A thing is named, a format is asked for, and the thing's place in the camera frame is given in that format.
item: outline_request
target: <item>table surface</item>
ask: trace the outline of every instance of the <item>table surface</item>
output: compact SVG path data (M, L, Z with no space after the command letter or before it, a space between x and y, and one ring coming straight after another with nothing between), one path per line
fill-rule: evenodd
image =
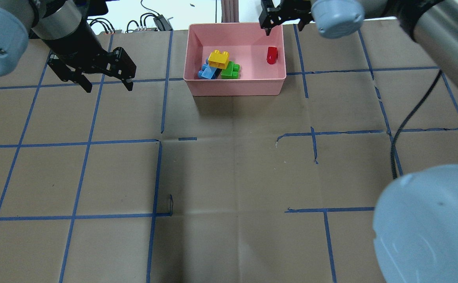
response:
M288 25L280 95L193 98L186 38L99 36L137 64L133 92L60 82L41 41L0 77L0 282L384 282L373 210L435 63L396 21ZM446 76L397 153L400 174L458 163Z

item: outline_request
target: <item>pink plastic container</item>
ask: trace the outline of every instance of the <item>pink plastic container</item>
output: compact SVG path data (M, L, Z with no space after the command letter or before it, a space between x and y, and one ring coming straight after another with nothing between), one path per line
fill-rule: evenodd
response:
M269 46L278 48L272 65L267 63ZM229 60L241 66L239 79L198 78L213 50L229 52ZM258 23L190 25L184 80L193 96L278 95L286 76L283 27L266 36Z

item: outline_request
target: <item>yellow toy block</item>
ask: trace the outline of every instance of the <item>yellow toy block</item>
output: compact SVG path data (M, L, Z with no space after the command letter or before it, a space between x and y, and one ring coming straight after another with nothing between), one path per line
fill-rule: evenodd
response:
M220 50L211 52L210 57L208 58L208 64L211 67L222 70L227 69L227 65L229 65L229 52L224 51L222 54L220 54Z

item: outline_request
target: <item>green toy block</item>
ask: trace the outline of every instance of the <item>green toy block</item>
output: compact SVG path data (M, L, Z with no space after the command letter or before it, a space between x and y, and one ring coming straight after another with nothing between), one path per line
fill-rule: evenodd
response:
M237 79L239 77L239 64L234 64L233 61L229 61L227 69L222 70L222 79Z

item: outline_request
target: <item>blue toy block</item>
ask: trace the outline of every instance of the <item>blue toy block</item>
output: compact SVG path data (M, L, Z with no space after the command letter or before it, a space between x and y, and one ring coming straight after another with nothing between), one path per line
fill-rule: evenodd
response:
M220 75L219 68L211 67L208 64L203 64L201 70L198 72L200 79L216 79Z

